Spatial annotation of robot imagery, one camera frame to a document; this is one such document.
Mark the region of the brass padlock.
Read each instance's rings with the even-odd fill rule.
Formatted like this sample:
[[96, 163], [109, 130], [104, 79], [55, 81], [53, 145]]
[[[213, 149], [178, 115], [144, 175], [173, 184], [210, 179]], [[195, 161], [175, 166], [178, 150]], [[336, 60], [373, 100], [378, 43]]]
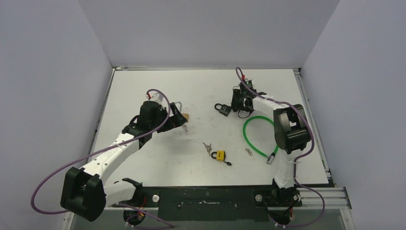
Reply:
[[177, 105], [177, 108], [178, 108], [179, 112], [181, 112], [182, 116], [186, 118], [186, 122], [188, 122], [190, 116], [189, 116], [189, 114], [182, 112], [182, 102], [176, 101], [174, 103]]

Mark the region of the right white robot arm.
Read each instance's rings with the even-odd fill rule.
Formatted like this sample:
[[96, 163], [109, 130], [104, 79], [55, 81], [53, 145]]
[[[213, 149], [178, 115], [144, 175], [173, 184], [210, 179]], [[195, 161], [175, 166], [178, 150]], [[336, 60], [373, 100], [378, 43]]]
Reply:
[[279, 165], [272, 181], [271, 200], [281, 206], [298, 196], [296, 179], [299, 158], [308, 142], [314, 143], [302, 105], [279, 102], [263, 92], [240, 84], [233, 89], [231, 108], [234, 112], [261, 112], [273, 120], [274, 138], [280, 152]]

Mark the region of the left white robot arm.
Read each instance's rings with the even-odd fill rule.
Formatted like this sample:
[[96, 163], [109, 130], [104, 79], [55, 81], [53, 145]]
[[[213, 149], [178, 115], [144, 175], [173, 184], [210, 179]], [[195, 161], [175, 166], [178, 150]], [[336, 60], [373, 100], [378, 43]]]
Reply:
[[166, 132], [187, 121], [175, 103], [166, 108], [158, 101], [145, 101], [139, 114], [123, 128], [109, 150], [81, 168], [72, 167], [66, 172], [61, 207], [94, 221], [106, 207], [119, 203], [138, 206], [144, 199], [140, 182], [130, 178], [108, 185], [105, 182], [130, 155], [152, 138], [152, 132]]

